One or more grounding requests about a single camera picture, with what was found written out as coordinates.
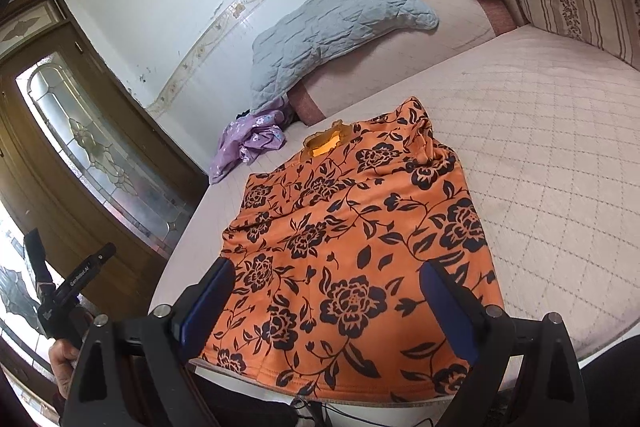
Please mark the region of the person's left hand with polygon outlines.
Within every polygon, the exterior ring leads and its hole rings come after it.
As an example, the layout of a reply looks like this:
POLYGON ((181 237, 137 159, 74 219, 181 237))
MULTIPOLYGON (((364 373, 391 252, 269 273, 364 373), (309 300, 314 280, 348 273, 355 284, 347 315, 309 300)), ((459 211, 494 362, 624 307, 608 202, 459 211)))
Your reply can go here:
POLYGON ((68 398, 79 350, 66 339, 55 340, 49 349, 51 369, 63 399, 68 398))

